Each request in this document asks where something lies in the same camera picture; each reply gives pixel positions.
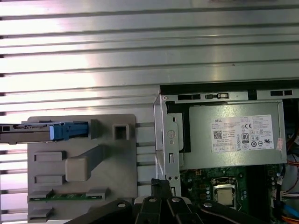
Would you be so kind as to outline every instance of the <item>gray plastic bracket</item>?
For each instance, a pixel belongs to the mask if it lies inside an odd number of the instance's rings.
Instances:
[[[35,185],[59,186],[65,182],[65,175],[40,175],[34,177]]]
[[[31,223],[44,223],[47,222],[53,208],[49,209],[36,209],[33,210],[30,214],[28,214],[28,219]]]
[[[100,196],[100,197],[102,197],[102,200],[105,200],[107,191],[108,191],[108,189],[90,189],[86,193],[86,196],[87,197]]]
[[[34,161],[36,162],[53,162],[62,161],[66,157],[65,151],[62,152],[35,152]]]
[[[41,190],[41,191],[33,191],[31,194],[28,195],[28,198],[46,198],[47,196],[51,195],[53,190]]]

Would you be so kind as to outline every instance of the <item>ribbed metal surface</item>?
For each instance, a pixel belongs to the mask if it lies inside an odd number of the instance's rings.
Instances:
[[[0,2],[0,123],[133,113],[139,194],[159,84],[299,78],[299,0]],[[0,146],[4,222],[26,219],[26,144]]]

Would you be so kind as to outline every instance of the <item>80 plus logo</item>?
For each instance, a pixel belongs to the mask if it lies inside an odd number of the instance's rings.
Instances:
[[[242,143],[243,144],[249,143],[249,134],[248,133],[242,134]]]

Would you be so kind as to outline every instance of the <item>metal frame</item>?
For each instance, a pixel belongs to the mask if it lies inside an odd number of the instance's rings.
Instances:
[[[271,96],[271,91],[292,90],[292,96]],[[156,174],[157,178],[169,180],[172,192],[176,196],[181,195],[180,167],[184,164],[182,154],[179,153],[184,145],[182,141],[182,121],[181,114],[167,113],[166,102],[174,101],[176,104],[182,103],[217,103],[227,102],[228,104],[246,104],[262,102],[281,102],[282,99],[299,98],[299,89],[279,89],[279,90],[257,90],[257,100],[249,100],[247,91],[228,92],[229,99],[205,99],[206,94],[217,94],[224,92],[195,92],[203,97],[199,100],[178,100],[177,95],[160,95],[154,103],[155,115],[155,138],[156,138]],[[284,127],[283,105],[278,106],[279,126]],[[280,136],[285,136],[285,131],[280,128]],[[286,160],[285,147],[282,159]]]

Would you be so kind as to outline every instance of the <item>sticker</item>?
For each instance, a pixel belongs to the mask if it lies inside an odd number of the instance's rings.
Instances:
[[[284,139],[278,139],[277,145],[276,145],[276,150],[282,151],[283,146],[284,146]]]
[[[213,153],[274,149],[271,115],[214,119],[211,130]]]
[[[295,141],[294,141],[297,145],[299,145],[299,135],[297,135]]]
[[[277,178],[277,184],[282,185],[282,181],[283,181],[284,177],[280,176]]]

